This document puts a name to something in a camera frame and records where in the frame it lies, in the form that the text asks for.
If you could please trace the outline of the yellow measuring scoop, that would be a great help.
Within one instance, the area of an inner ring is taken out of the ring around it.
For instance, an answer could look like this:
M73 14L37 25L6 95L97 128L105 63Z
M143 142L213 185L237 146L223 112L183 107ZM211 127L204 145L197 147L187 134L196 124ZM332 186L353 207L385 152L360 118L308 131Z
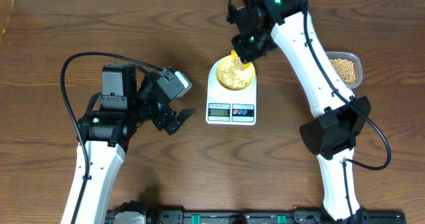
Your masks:
M232 57L232 65L234 68L238 69L238 70L245 70L247 69L251 63L248 62L246 64L244 64L240 57L237 55L235 50L231 50L231 57Z

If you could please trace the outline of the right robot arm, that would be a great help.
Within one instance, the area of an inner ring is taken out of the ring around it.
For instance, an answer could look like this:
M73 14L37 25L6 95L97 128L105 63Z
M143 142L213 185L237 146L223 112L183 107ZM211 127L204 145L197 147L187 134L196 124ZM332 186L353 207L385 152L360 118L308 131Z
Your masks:
M313 120L299 128L308 150L316 156L324 187L323 208L333 222L354 222L361 212L355 196L353 156L356 137L371 105L356 98L326 55L308 11L308 0L243 0L228 6L236 54L246 64L276 48L289 60L307 97Z

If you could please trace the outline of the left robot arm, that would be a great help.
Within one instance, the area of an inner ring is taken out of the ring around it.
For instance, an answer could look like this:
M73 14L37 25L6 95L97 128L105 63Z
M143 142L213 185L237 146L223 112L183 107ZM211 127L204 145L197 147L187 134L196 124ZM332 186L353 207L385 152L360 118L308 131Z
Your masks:
M74 179L62 223L103 223L129 141L144 122L174 134L194 114L170 107L192 87L179 71L148 72L135 64L110 63L102 69L102 91L94 94L76 126Z

